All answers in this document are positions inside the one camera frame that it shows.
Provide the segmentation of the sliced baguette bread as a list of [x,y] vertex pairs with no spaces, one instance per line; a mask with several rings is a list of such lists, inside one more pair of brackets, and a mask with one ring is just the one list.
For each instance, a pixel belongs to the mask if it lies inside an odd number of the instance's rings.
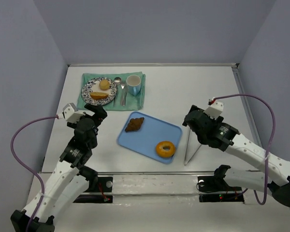
[[90,97],[94,100],[106,99],[109,96],[108,93],[105,92],[91,92]]

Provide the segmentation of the small round bun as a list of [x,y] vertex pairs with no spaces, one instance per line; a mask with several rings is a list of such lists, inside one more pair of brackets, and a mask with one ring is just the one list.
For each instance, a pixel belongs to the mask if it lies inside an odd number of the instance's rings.
[[110,87],[110,82],[108,80],[103,79],[103,80],[100,81],[99,88],[101,90],[108,90],[109,87]]

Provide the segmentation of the metal tongs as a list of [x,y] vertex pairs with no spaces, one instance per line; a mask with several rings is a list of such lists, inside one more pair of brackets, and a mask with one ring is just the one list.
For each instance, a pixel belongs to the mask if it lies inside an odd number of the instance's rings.
[[201,144],[199,143],[196,134],[189,129],[185,148],[184,166],[188,166],[191,163],[200,148]]

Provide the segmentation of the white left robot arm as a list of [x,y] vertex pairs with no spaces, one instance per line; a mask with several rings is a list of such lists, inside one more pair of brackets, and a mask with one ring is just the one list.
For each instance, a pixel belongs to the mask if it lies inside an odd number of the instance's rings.
[[98,145],[98,126],[107,117],[102,106],[86,104],[93,115],[80,112],[73,103],[67,104],[55,119],[65,119],[73,129],[73,137],[59,157],[49,179],[42,178],[22,162],[15,153],[13,135],[10,148],[13,157],[40,182],[41,190],[22,210],[15,210],[11,222],[17,232],[53,232],[55,219],[74,200],[98,181],[98,173],[87,167],[92,150]]

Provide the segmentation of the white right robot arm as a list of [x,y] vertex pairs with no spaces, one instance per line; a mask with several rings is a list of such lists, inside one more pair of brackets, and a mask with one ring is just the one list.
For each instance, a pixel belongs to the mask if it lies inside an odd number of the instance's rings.
[[223,103],[218,102],[203,110],[192,105],[184,118],[198,142],[219,149],[250,164],[255,171],[243,171],[220,165],[204,181],[211,191],[242,187],[271,195],[277,202],[290,208],[290,161],[276,155],[266,155],[265,149],[246,138],[238,129],[223,122]]

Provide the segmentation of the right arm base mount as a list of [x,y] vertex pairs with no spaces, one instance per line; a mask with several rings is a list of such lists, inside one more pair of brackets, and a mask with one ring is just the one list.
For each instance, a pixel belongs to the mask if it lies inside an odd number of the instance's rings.
[[199,191],[201,203],[222,203],[241,202],[244,203],[244,196],[241,187],[232,187],[226,183],[224,178],[229,165],[220,165],[213,175],[199,176],[196,189]]

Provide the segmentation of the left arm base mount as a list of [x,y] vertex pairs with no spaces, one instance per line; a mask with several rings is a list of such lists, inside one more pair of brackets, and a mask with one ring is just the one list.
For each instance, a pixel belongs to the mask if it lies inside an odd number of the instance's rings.
[[88,188],[73,203],[113,203],[113,177],[99,176],[90,181]]

